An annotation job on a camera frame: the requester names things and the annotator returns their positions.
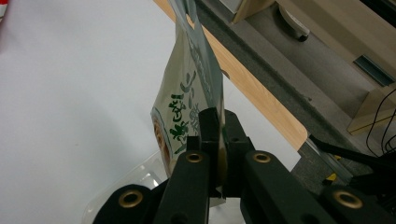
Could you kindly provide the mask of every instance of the printed plastic bag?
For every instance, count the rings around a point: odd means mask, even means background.
[[[186,149],[187,136],[198,134],[198,113],[215,107],[219,118],[223,114],[222,73],[197,18],[195,4],[192,0],[170,0],[170,4],[177,18],[177,40],[151,111],[168,175]]]

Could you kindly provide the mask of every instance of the red and white object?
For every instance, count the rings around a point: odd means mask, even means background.
[[[8,0],[0,0],[0,21],[3,19],[4,14],[6,13]]]

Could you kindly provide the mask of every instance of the floor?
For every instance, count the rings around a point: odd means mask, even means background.
[[[367,93],[375,88],[366,77],[314,34],[299,42],[277,4],[237,24],[231,23],[233,14],[219,1],[201,0],[197,6],[201,23],[311,134],[332,145],[371,155],[365,143],[367,133],[352,136],[347,132]],[[373,148],[378,148],[384,128],[374,130],[369,138]],[[322,180],[333,170],[308,144],[299,152],[302,159],[292,174],[307,189],[319,193]],[[353,175],[371,172],[353,161],[341,159],[340,163]],[[337,178],[336,183],[346,181]]]

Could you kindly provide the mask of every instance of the white table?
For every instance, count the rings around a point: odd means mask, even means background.
[[[149,0],[10,2],[0,223],[79,223],[98,193],[158,150],[149,112],[174,43],[175,25]],[[228,80],[225,89],[256,148],[291,169],[298,153]]]

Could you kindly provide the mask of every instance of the beige desk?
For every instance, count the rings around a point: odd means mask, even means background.
[[[174,12],[166,0],[154,1],[169,18],[175,21]],[[204,32],[221,69],[228,74],[231,82],[298,150],[307,138],[306,128],[205,27]]]

